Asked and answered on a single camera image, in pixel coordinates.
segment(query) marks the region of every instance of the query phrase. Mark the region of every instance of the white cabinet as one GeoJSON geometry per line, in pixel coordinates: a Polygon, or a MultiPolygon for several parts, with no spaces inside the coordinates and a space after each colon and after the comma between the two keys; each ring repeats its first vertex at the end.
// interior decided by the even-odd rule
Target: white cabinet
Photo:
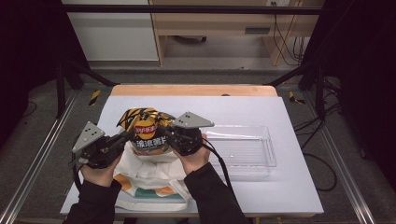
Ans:
{"type": "MultiPolygon", "coordinates": [[[[63,0],[64,4],[147,5],[147,0],[63,0]]],[[[88,61],[158,61],[149,13],[68,13],[88,61]]]]}

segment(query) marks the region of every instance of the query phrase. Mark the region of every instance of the black curtain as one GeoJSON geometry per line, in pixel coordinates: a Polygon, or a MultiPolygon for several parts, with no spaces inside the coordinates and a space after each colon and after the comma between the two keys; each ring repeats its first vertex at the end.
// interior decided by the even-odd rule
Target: black curtain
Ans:
{"type": "MultiPolygon", "coordinates": [[[[31,89],[56,78],[60,62],[79,62],[89,68],[65,12],[42,10],[61,0],[2,0],[0,2],[0,146],[21,119],[31,89]]],[[[65,67],[73,88],[83,83],[77,71],[65,67]]]]}
{"type": "MultiPolygon", "coordinates": [[[[327,0],[326,4],[347,9],[351,2],[327,0]]],[[[304,56],[307,62],[318,56],[315,49],[343,13],[319,18],[304,56]]],[[[340,102],[361,148],[396,189],[395,24],[396,1],[356,0],[337,24],[319,61],[325,76],[341,80],[340,102]]],[[[315,74],[305,75],[303,79],[312,84],[315,74]]]]}

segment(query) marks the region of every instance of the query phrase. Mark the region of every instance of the chip bag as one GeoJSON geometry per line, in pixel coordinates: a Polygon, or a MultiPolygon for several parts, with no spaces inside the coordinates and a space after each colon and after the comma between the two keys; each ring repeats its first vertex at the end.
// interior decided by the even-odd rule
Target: chip bag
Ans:
{"type": "Polygon", "coordinates": [[[131,140],[133,151],[138,156],[154,156],[172,150],[165,141],[165,136],[157,131],[157,127],[168,126],[175,118],[154,108],[132,108],[121,117],[117,126],[129,132],[134,129],[131,140]]]}

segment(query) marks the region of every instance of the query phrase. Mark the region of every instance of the clear plastic tray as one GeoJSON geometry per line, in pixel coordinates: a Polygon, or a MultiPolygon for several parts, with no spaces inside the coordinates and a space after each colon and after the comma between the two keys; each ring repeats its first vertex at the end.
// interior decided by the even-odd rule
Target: clear plastic tray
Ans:
{"type": "MultiPolygon", "coordinates": [[[[270,133],[265,126],[217,125],[201,131],[207,134],[207,140],[224,159],[231,180],[262,181],[276,166],[270,133]]],[[[224,178],[213,153],[209,161],[224,178]]]]}

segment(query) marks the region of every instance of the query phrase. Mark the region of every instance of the white tabletop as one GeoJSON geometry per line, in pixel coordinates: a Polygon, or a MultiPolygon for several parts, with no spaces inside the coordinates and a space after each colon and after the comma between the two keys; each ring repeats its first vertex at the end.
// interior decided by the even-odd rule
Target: white tabletop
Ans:
{"type": "MultiPolygon", "coordinates": [[[[233,189],[248,217],[312,217],[323,213],[317,191],[280,97],[265,96],[110,96],[98,127],[106,135],[119,132],[122,114],[132,107],[154,107],[175,117],[186,111],[212,120],[216,125],[263,125],[268,127],[276,155],[276,167],[261,181],[233,181],[233,189]]],[[[128,197],[120,193],[119,197],[128,197]]],[[[70,190],[61,214],[78,201],[70,190]]],[[[196,217],[195,201],[178,212],[136,212],[116,209],[126,217],[196,217]]]]}

